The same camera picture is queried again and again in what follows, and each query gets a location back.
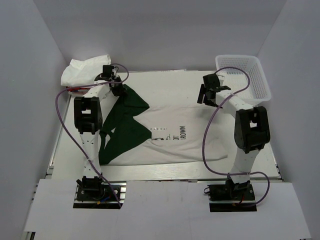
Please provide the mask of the white and green t-shirt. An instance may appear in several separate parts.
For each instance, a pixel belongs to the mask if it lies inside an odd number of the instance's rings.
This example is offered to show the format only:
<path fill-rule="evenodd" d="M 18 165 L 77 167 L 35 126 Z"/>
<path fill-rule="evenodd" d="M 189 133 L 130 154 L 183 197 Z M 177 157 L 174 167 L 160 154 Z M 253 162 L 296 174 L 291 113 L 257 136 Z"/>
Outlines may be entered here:
<path fill-rule="evenodd" d="M 206 105 L 150 106 L 128 85 L 103 123 L 98 152 L 102 166 L 137 166 L 201 162 L 228 156 L 220 128 L 214 124 L 204 137 L 214 111 Z"/>

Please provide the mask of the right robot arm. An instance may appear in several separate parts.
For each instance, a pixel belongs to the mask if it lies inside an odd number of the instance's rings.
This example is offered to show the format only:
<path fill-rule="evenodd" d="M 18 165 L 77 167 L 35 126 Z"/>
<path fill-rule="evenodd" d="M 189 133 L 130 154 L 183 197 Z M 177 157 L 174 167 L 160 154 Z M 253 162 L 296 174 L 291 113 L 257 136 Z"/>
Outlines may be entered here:
<path fill-rule="evenodd" d="M 234 120 L 234 141 L 237 152 L 233 166 L 226 176 L 232 183 L 225 188 L 226 195 L 236 200 L 249 184 L 250 173 L 257 155 L 270 142 L 268 113 L 263 106 L 253 106 L 236 96 L 228 86 L 221 85 L 215 73 L 205 75 L 197 102 L 215 107 L 214 115 L 221 109 Z"/>

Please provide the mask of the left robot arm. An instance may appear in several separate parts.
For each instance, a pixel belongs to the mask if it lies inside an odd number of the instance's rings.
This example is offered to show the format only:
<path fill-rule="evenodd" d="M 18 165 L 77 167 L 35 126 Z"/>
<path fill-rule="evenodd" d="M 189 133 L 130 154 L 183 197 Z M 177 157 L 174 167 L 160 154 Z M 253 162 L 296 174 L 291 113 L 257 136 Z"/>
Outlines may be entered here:
<path fill-rule="evenodd" d="M 108 92 L 115 97 L 126 93 L 123 81 L 118 75 L 121 65 L 112 63 L 102 66 L 102 73 L 94 79 L 87 93 L 74 99 L 74 125 L 78 130 L 82 149 L 85 153 L 83 176 L 86 178 L 101 177 L 99 163 L 99 131 L 103 126 L 101 101 Z"/>

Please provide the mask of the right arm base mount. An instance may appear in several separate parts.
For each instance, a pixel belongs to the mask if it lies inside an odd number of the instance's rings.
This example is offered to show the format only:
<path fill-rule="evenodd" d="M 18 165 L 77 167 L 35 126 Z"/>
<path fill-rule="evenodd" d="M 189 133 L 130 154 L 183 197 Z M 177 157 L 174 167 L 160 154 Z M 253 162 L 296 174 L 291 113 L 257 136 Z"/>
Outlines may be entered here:
<path fill-rule="evenodd" d="M 203 193 L 208 195 L 211 213 L 256 212 L 256 198 L 251 182 L 210 184 Z"/>

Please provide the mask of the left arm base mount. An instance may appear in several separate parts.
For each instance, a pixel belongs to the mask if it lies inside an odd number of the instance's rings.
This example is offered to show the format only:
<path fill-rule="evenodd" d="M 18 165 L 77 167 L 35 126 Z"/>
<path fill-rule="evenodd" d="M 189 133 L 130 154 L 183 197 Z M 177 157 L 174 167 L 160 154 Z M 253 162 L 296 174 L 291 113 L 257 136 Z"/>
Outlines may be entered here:
<path fill-rule="evenodd" d="M 119 210 L 125 200 L 126 183 L 108 183 L 100 177 L 83 177 L 76 181 L 74 209 Z"/>

